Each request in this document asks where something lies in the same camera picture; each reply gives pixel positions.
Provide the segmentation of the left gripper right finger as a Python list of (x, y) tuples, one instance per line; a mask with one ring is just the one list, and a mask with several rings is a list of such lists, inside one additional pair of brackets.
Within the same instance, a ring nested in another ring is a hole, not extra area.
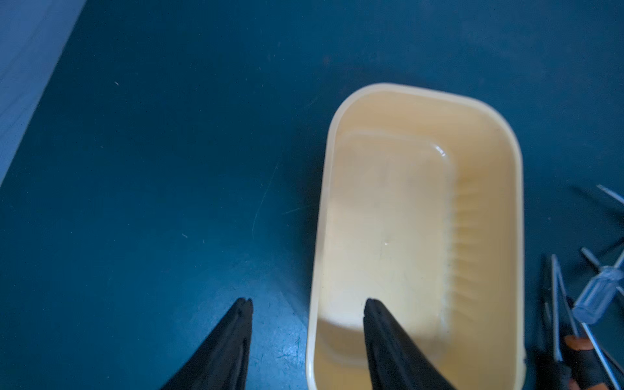
[(370, 381), (380, 389), (452, 389), (383, 302), (369, 298), (364, 335)]

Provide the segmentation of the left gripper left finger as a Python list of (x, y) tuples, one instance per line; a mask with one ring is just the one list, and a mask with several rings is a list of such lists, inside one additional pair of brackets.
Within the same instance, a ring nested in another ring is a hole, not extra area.
[(253, 302), (237, 299), (164, 389), (244, 390), (253, 322)]

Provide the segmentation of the yellow plastic storage box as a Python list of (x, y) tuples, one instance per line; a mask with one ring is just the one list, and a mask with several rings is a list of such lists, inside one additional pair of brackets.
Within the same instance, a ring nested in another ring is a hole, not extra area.
[(520, 389), (523, 161), (508, 122), (456, 94), (372, 84), (328, 132), (305, 374), (369, 389), (364, 309), (385, 304), (457, 389)]

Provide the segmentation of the orange black grip screwdriver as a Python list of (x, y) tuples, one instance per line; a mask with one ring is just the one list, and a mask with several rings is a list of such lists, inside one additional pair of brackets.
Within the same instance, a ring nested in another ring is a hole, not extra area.
[(558, 291), (570, 323), (570, 333), (560, 337), (566, 389), (609, 389), (596, 348), (587, 336), (581, 336), (572, 315), (561, 268), (557, 264), (555, 269)]

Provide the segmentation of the black orange slim screwdriver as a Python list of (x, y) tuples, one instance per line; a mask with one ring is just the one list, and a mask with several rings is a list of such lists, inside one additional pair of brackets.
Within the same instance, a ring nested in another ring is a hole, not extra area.
[(570, 388), (571, 369), (565, 364), (561, 348), (561, 322), (559, 304), (559, 266), (555, 254), (550, 258), (550, 300), (547, 303), (547, 313), (549, 314), (549, 327), (551, 329), (551, 354), (552, 357), (547, 365), (549, 383), (552, 389), (567, 390)]

